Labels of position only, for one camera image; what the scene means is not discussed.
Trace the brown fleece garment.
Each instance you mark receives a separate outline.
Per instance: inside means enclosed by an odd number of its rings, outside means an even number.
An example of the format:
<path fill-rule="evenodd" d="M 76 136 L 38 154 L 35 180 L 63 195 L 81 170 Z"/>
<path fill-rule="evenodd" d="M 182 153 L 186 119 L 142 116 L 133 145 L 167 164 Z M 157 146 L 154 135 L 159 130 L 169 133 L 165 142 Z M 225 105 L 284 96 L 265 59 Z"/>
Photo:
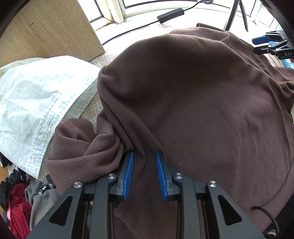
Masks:
<path fill-rule="evenodd" d="M 136 153 L 117 238 L 175 238 L 176 204 L 160 193 L 155 155 L 194 181 L 215 180 L 264 231 L 293 195 L 293 69 L 274 67 L 230 32 L 195 28 L 138 41 L 98 76 L 97 125 L 68 119 L 46 160 L 58 191 Z"/>

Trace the folded blue cloth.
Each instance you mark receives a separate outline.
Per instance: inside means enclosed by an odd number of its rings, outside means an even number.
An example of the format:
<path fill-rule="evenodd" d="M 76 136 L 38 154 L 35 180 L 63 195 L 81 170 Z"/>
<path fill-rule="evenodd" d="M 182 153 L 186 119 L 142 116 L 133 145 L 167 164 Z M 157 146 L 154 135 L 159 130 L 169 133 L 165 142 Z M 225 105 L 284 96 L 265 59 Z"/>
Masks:
<path fill-rule="evenodd" d="M 293 69 L 293 44 L 291 41 L 269 42 L 271 54 L 278 57 L 285 67 Z"/>

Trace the grey garment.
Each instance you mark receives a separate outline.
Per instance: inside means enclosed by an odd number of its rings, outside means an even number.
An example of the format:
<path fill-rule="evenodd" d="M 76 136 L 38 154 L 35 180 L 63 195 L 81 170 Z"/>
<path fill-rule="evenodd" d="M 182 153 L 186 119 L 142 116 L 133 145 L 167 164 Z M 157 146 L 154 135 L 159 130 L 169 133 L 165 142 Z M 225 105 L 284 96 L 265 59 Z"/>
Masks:
<path fill-rule="evenodd" d="M 41 186 L 43 186 L 43 183 L 39 180 L 35 180 L 28 185 L 24 192 L 25 200 L 31 206 L 29 221 L 29 228 L 31 231 L 61 196 L 55 188 L 46 189 L 42 194 L 39 194 Z"/>

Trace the red garment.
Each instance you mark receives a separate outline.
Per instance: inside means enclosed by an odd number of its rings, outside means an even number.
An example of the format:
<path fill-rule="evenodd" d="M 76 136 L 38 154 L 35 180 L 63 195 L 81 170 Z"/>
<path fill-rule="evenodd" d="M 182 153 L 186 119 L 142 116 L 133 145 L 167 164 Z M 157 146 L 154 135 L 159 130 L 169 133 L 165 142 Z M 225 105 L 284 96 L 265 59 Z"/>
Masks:
<path fill-rule="evenodd" d="M 27 238 L 31 232 L 29 223 L 32 207 L 25 199 L 26 188 L 26 184 L 16 184 L 8 201 L 10 230 L 16 238 Z"/>

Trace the black garment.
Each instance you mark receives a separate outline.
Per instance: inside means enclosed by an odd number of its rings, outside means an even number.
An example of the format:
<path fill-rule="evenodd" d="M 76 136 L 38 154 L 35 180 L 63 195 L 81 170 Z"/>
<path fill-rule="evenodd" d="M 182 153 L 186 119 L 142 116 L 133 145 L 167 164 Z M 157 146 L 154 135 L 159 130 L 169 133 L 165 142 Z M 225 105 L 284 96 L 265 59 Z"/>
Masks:
<path fill-rule="evenodd" d="M 8 201 L 16 184 L 26 184 L 26 173 L 20 168 L 16 167 L 12 170 L 12 173 L 1 182 L 1 207 L 3 210 L 8 210 Z"/>

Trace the plaid pink bed sheet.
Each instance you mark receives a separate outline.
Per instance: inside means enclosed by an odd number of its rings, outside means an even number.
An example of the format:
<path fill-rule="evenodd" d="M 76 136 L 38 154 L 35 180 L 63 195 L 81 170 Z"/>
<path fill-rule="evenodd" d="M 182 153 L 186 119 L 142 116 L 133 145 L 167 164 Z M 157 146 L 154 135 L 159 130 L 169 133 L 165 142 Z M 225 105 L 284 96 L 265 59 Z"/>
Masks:
<path fill-rule="evenodd" d="M 104 66 L 112 62 L 119 54 L 120 53 L 105 52 L 104 54 L 92 59 L 90 63 L 99 68 L 103 68 Z M 103 106 L 100 101 L 99 94 L 96 93 L 96 95 L 92 98 L 92 100 L 89 102 L 84 112 L 80 116 L 81 119 L 89 120 L 92 123 L 94 132 L 97 132 L 97 116 L 102 111 L 102 109 Z"/>

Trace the white cotton garment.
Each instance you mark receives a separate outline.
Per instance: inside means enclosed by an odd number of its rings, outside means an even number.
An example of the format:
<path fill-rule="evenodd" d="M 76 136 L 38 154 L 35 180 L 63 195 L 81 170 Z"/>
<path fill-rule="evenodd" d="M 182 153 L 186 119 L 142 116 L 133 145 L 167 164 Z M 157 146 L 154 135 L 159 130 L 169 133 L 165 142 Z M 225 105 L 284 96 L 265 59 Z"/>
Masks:
<path fill-rule="evenodd" d="M 38 178 L 56 126 L 82 115 L 97 93 L 99 71 L 72 56 L 28 58 L 1 67 L 1 153 Z"/>

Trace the light wooden board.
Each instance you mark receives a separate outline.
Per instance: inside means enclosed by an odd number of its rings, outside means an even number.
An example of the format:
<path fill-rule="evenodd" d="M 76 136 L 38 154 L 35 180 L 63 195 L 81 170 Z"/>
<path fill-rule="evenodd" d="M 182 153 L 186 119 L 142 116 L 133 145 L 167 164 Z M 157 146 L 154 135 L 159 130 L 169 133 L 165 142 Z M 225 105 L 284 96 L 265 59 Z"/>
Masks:
<path fill-rule="evenodd" d="M 78 1 L 29 1 L 1 36 L 1 66 L 63 55 L 89 62 L 103 53 Z"/>

